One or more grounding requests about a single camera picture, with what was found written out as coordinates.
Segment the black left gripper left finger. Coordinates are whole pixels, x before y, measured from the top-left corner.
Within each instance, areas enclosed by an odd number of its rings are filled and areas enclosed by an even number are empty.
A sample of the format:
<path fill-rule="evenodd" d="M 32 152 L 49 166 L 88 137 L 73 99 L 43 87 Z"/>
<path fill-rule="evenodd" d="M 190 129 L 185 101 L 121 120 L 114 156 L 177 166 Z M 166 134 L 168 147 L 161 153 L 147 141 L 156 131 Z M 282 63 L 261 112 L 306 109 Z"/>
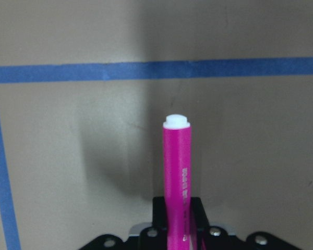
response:
<path fill-rule="evenodd" d="M 164 196 L 157 196 L 152 199 L 152 226 L 167 236 L 168 222 Z"/>

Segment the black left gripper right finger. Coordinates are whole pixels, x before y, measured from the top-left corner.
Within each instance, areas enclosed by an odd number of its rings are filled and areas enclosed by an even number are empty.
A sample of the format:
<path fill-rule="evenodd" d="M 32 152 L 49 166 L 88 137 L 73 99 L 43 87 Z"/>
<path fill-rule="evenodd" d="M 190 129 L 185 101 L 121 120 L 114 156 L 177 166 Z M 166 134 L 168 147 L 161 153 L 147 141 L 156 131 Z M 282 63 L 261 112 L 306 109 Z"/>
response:
<path fill-rule="evenodd" d="M 201 198 L 192 197 L 190 201 L 190 235 L 203 233 L 208 226 L 209 220 Z"/>

